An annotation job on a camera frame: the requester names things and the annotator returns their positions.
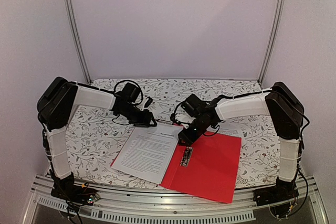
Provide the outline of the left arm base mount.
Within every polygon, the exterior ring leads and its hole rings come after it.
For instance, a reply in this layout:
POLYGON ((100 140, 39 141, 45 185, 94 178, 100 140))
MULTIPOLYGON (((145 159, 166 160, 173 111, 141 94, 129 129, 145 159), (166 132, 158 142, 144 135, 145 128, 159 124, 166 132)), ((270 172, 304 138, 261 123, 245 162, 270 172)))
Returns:
POLYGON ((90 188, 88 183, 83 185, 75 185, 73 172, 64 179, 60 179, 50 169, 50 176, 54 181, 51 195, 53 197, 67 200, 68 202, 77 203, 80 205, 93 205, 93 203, 100 199, 98 191, 90 188))

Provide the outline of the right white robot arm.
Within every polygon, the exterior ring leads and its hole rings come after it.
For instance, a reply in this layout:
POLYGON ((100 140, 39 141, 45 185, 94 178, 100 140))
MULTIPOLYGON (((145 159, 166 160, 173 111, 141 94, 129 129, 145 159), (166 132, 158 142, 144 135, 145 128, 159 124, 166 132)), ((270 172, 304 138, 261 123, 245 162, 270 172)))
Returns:
POLYGON ((182 125, 178 134, 180 145, 191 146, 209 127, 217 127, 228 119, 252 115, 270 116, 280 140, 280 168, 278 179, 281 181, 271 190, 276 201, 284 200, 291 194, 298 172, 300 151, 303 146, 303 131, 310 123, 304 114, 304 107, 291 90, 283 83, 276 82, 269 89, 236 96, 219 95, 211 101, 201 100, 191 94, 183 102, 182 109, 192 121, 182 121, 173 114, 174 123, 182 125))

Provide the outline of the red file folder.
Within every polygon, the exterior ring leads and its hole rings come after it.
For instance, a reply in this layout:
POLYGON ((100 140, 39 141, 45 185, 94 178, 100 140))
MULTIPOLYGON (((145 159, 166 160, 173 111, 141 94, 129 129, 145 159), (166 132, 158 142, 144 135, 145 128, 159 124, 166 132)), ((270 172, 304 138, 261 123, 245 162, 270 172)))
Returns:
POLYGON ((186 146, 177 144, 161 187, 230 204, 236 185, 241 138, 201 136, 192 146, 187 167, 180 166, 186 146))

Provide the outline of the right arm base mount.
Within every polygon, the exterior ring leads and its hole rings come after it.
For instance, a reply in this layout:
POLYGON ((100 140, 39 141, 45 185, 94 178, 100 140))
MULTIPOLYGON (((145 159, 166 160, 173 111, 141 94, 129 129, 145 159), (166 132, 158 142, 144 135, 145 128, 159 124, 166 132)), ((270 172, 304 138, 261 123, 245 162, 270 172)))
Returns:
POLYGON ((271 214, 277 219, 287 218, 298 204, 298 190, 295 181, 285 182, 276 179, 274 186, 254 190, 253 201, 257 206, 271 205, 286 201, 281 205, 270 207, 271 214))

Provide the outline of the printed white paper sheets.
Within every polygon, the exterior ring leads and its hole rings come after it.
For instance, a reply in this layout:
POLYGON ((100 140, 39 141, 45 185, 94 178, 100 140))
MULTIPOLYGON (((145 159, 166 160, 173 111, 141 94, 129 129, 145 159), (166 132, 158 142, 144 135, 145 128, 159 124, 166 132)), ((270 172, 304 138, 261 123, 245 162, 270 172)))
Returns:
POLYGON ((158 124, 136 127, 111 164, 117 171, 160 184, 170 164, 183 128, 158 124))

